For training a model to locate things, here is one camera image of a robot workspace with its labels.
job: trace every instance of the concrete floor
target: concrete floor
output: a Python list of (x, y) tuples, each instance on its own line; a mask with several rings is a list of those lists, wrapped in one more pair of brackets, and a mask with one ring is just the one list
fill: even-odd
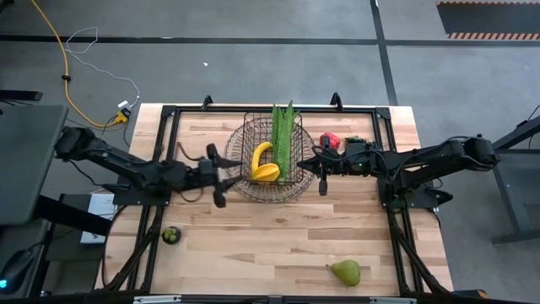
[[(446, 38), (435, 1), (378, 3), (387, 39)], [(41, 0), (39, 4), (61, 35), (99, 26), (100, 35), (375, 39), (369, 0)], [(0, 15), (0, 34), (7, 33), (50, 34), (27, 0), (17, 1)], [(538, 48), (392, 46), (388, 54), (397, 101), (413, 107), (422, 145), (438, 144), (451, 135), (482, 133), (497, 139), (526, 119), (540, 101)], [(96, 44), (83, 59), (132, 78), (142, 102), (202, 102), (210, 94), (216, 102), (292, 99), (326, 104), (337, 91), (347, 104), (388, 105), (377, 46)], [(119, 102), (133, 100), (130, 84), (111, 80), (72, 58), (70, 64), (72, 98), (96, 121), (106, 121)], [(66, 103), (56, 43), (0, 42), (0, 67), (0, 87), (40, 90), (42, 104)], [(69, 117), (82, 122), (74, 111)], [(102, 138), (126, 148), (121, 132)], [(81, 167), (96, 181), (116, 180), (98, 166)], [(467, 171), (444, 182), (444, 189), (455, 195), (440, 212), (455, 289), (479, 288), (494, 298), (538, 302), (540, 241), (491, 245), (491, 237), (511, 231), (493, 175)], [(57, 197), (93, 190), (70, 165), (54, 160), (45, 194)]]

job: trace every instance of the metal wire basket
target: metal wire basket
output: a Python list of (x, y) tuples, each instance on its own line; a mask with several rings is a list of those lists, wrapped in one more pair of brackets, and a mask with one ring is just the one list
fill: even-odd
[[(242, 161), (242, 166), (229, 168), (230, 176), (242, 176), (242, 181), (235, 184), (235, 190), (242, 195), (262, 203), (278, 203), (290, 200), (304, 192), (314, 175), (299, 168), (296, 163), (313, 156), (313, 139), (302, 127), (302, 117), (298, 115), (291, 135), (290, 170), (281, 182), (260, 182), (251, 179), (251, 160), (257, 146), (272, 142), (272, 115), (264, 113), (246, 113), (244, 124), (235, 130), (225, 148), (225, 157), (229, 160)], [(273, 152), (265, 151), (260, 164), (272, 162)]]

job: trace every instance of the wooden table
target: wooden table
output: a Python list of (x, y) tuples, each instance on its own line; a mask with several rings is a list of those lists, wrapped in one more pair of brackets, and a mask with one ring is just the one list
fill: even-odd
[[(142, 104), (130, 152), (150, 160), (162, 104)], [(359, 135), (373, 140), (371, 118), (364, 114), (303, 115), (312, 138), (333, 132), (340, 138)], [(413, 110), (391, 107), (397, 149), (419, 148)], [(220, 153), (229, 136), (243, 123), (243, 113), (185, 113), (178, 140), (191, 157), (203, 155), (215, 143)], [(176, 153), (178, 160), (186, 160)], [(308, 190), (286, 204), (259, 204), (238, 193), (227, 193), (227, 207), (213, 206), (212, 191), (196, 203), (173, 194), (162, 228), (176, 225), (183, 239), (174, 246), (160, 242), (153, 293), (394, 296), (398, 295), (386, 211), (380, 206), (373, 177), (330, 176), (328, 195), (318, 194), (315, 179)], [(198, 192), (185, 193), (195, 198)], [(128, 207), (112, 226), (106, 247), (106, 277), (116, 274), (133, 250), (141, 207)], [(445, 249), (435, 217), (411, 210), (419, 256), (440, 283), (452, 290)], [(326, 264), (358, 261), (362, 280), (344, 287)], [(142, 278), (146, 255), (139, 269)], [(404, 258), (409, 286), (410, 263)]]

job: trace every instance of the pear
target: pear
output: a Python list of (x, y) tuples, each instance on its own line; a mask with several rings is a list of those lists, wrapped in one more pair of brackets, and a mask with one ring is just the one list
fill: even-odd
[(360, 283), (360, 265), (356, 261), (344, 260), (335, 263), (330, 270), (347, 286), (356, 286)]

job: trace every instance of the yellow banana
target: yellow banana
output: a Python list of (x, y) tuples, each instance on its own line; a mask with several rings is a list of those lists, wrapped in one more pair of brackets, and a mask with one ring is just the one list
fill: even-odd
[(278, 179), (279, 168), (276, 164), (265, 164), (251, 174), (251, 179), (259, 182), (273, 182)]
[(259, 160), (261, 159), (261, 154), (264, 150), (272, 148), (272, 144), (269, 142), (264, 142), (259, 144), (253, 152), (253, 160), (251, 161), (251, 173), (253, 173), (259, 167)]

